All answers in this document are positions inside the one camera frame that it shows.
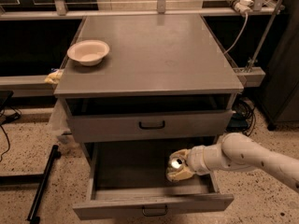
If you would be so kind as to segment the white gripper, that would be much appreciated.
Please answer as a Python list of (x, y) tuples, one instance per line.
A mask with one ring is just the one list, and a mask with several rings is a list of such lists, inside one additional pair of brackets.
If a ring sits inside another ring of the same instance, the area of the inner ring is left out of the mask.
[(188, 167), (182, 169), (167, 168), (166, 178), (171, 182), (178, 182), (197, 175), (206, 175), (220, 170), (225, 166), (220, 145), (196, 146), (191, 149), (181, 149), (170, 155), (170, 159), (187, 160)]

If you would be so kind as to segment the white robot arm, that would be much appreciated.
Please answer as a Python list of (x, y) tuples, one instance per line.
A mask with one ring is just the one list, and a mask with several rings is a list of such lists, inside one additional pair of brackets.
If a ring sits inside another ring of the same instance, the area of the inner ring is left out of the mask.
[(216, 145), (196, 146), (172, 153), (166, 177), (177, 182), (216, 170), (247, 172), (254, 168), (299, 192), (299, 160), (262, 147), (241, 133), (229, 133)]

